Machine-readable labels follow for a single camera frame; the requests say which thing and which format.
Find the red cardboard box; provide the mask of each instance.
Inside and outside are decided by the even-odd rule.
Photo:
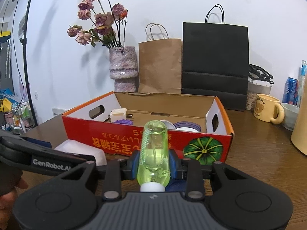
[[[134,125],[106,122],[116,108],[127,108]],[[91,118],[90,111],[101,114]],[[180,158],[194,158],[202,164],[224,162],[234,137],[222,103],[209,96],[109,92],[65,112],[62,118],[69,139],[127,156],[140,150],[143,126],[150,120],[199,124],[199,133],[169,130],[168,147]]]

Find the green bottle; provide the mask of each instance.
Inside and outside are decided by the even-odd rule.
[[[138,183],[157,182],[166,187],[169,178],[167,127],[161,121],[149,121],[143,131]]]

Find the yellow cylinder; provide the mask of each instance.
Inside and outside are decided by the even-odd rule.
[[[307,82],[304,85],[303,98],[300,103],[300,111],[291,135],[291,141],[295,147],[307,155]]]

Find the green pumpkin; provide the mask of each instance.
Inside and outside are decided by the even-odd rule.
[[[183,149],[183,156],[198,160],[202,165],[210,165],[218,161],[223,152],[223,145],[213,137],[193,139]]]

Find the marbled ceramic vase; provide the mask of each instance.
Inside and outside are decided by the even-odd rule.
[[[135,47],[113,47],[110,53],[110,78],[116,92],[136,92],[135,78],[139,75]]]

